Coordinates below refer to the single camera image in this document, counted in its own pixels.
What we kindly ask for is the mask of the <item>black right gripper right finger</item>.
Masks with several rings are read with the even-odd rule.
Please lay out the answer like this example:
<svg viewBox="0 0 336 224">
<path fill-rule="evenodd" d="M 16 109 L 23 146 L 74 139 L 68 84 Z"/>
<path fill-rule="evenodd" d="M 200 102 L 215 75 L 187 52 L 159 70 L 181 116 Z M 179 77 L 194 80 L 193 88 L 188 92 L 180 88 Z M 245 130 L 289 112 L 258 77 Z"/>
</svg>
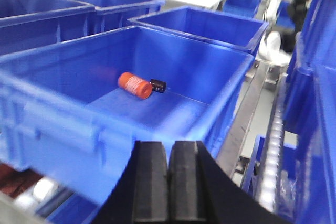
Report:
<svg viewBox="0 0 336 224">
<path fill-rule="evenodd" d="M 169 161 L 170 223 L 286 223 L 240 189 L 200 141 L 176 141 Z"/>
</svg>

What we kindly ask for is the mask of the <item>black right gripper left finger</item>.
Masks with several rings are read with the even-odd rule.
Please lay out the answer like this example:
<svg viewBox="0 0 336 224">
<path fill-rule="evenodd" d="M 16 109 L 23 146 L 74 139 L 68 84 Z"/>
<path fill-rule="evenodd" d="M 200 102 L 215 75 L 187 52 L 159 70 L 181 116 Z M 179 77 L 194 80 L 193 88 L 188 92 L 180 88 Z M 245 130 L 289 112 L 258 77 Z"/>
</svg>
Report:
<svg viewBox="0 0 336 224">
<path fill-rule="evenodd" d="M 92 223 L 168 223 L 167 160 L 161 142 L 136 141 L 127 166 Z"/>
</svg>

